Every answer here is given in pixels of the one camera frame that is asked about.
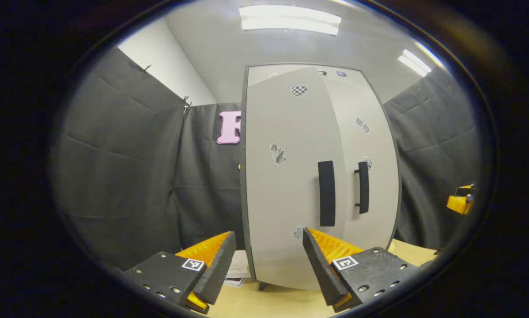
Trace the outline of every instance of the cabinet leg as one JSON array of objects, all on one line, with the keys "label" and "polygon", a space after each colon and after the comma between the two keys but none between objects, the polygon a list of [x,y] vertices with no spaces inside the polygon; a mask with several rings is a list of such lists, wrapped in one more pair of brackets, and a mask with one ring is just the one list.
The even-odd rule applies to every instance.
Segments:
[{"label": "cabinet leg", "polygon": [[259,283],[259,292],[263,291],[266,286],[268,286],[268,283],[260,282]]}]

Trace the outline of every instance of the paper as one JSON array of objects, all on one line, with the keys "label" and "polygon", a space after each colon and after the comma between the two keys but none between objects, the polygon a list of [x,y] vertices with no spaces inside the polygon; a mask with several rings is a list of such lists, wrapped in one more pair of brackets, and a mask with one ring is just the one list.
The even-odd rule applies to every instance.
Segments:
[{"label": "paper", "polygon": [[245,282],[246,279],[247,279],[246,277],[244,277],[244,278],[226,278],[226,280],[224,280],[223,284],[226,284],[227,286],[241,288],[241,286],[243,285],[243,283]]},{"label": "paper", "polygon": [[247,253],[244,250],[235,251],[231,260],[230,269],[227,272],[227,278],[245,278],[250,277],[249,261]]}]

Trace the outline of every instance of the checkered heart sticker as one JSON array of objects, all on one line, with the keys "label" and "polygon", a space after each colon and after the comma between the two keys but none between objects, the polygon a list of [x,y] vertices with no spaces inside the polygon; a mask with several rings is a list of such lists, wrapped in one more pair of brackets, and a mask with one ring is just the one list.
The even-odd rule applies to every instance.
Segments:
[{"label": "checkered heart sticker", "polygon": [[307,85],[294,85],[291,91],[294,96],[302,96],[307,92]]}]

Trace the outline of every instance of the white wall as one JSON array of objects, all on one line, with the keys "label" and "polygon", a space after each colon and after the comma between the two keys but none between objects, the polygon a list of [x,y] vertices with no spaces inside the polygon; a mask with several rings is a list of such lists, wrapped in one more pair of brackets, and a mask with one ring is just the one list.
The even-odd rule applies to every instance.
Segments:
[{"label": "white wall", "polygon": [[151,65],[149,74],[178,96],[190,96],[188,102],[192,105],[217,103],[164,19],[149,24],[117,46],[139,66]]}]

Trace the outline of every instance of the ceiling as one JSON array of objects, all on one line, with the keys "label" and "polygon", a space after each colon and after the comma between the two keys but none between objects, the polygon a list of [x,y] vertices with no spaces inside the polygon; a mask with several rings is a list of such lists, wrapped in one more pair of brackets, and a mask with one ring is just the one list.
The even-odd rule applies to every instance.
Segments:
[{"label": "ceiling", "polygon": [[[295,4],[337,14],[339,32],[243,31],[238,8],[251,4]],[[435,66],[390,20],[343,0],[198,0],[174,9],[165,20],[219,103],[242,100],[246,65],[300,62],[357,68],[382,102],[421,78],[398,61],[404,49]]]}]

